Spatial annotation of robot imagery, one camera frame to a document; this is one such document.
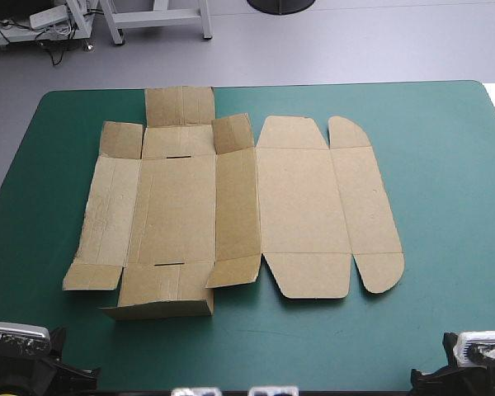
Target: green table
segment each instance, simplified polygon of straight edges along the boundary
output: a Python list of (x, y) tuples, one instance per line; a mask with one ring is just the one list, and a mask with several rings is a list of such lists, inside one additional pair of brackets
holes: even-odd
[(104, 120), (144, 123), (141, 90), (51, 92), (0, 190), (0, 320), (69, 330), (65, 359), (101, 366), (104, 389), (297, 384), (409, 387), (446, 359), (446, 331), (495, 329), (495, 110), (476, 82), (215, 90), (217, 116), (248, 112), (362, 125), (375, 146), (406, 252), (400, 283), (343, 300), (288, 300), (262, 266), (217, 290), (208, 318), (115, 323), (118, 291), (63, 292), (78, 245)]

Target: unfolded cardboard box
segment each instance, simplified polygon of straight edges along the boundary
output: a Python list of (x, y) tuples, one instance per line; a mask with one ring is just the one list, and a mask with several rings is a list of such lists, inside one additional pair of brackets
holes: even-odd
[[(231, 120), (237, 129), (226, 134), (223, 125)], [(245, 115), (213, 126), (216, 134), (236, 140), (250, 129)], [(289, 298), (345, 297), (352, 255), (368, 291), (381, 293), (398, 282), (403, 250), (370, 141), (342, 117), (331, 118), (329, 127), (330, 147), (314, 120), (270, 116), (256, 155), (247, 147), (228, 154), (227, 163), (218, 159), (229, 177), (221, 179), (225, 186), (217, 185), (217, 253), (221, 246), (237, 251), (233, 260), (217, 254), (208, 287), (253, 282), (260, 253)], [(257, 185), (247, 187), (253, 180)], [(231, 210), (235, 203), (240, 205)], [(260, 228), (258, 219), (244, 226), (240, 219), (251, 219), (257, 205)], [(221, 210), (227, 221), (220, 221)]]
[(212, 288), (254, 282), (261, 254), (290, 298), (392, 287), (403, 253), (374, 152), (349, 120), (214, 120), (210, 88), (146, 91), (148, 128), (106, 122), (65, 290), (113, 290), (114, 319), (205, 315)]

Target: cable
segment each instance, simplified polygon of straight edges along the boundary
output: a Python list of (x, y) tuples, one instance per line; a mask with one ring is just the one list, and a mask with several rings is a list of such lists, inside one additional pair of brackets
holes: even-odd
[(41, 49), (43, 49), (46, 54), (48, 54), (49, 58), (51, 59), (51, 64), (55, 67), (55, 66), (59, 66), (62, 63), (63, 58), (64, 58), (64, 53), (70, 51), (69, 45), (70, 45), (71, 41), (73, 40), (73, 37), (75, 37), (75, 32), (77, 31), (77, 25), (73, 25), (73, 27), (71, 28), (71, 31), (68, 34), (68, 38), (66, 39), (66, 42), (65, 43), (62, 43), (62, 42), (59, 43), (60, 45), (62, 45), (63, 48), (60, 51), (60, 56), (59, 56), (58, 60), (55, 60), (54, 53), (49, 48), (45, 47), (44, 44), (40, 41), (40, 37), (44, 33), (49, 32), (49, 31), (50, 30), (42, 31), (41, 33), (39, 33), (35, 37), (35, 43), (39, 47), (41, 47)]

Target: black round base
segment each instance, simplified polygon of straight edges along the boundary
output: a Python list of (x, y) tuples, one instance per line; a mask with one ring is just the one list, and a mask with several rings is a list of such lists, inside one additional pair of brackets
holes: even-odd
[(315, 0), (247, 0), (249, 5), (260, 12), (286, 15), (301, 12), (315, 3)]

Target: electronic device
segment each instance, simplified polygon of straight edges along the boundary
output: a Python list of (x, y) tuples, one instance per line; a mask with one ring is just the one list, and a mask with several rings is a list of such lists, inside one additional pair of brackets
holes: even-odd
[(68, 8), (66, 6), (57, 6), (31, 15), (30, 25), (31, 29), (36, 31), (59, 22), (67, 21), (68, 19)]
[(487, 358), (495, 358), (495, 332), (462, 332), (453, 348), (459, 367), (480, 366), (472, 361), (475, 351)]
[(0, 19), (27, 18), (52, 6), (51, 0), (0, 0)]
[(495, 332), (444, 334), (448, 365), (411, 371), (410, 396), (495, 396)]
[(62, 362), (66, 330), (0, 322), (0, 395), (59, 396), (94, 390), (100, 370)]

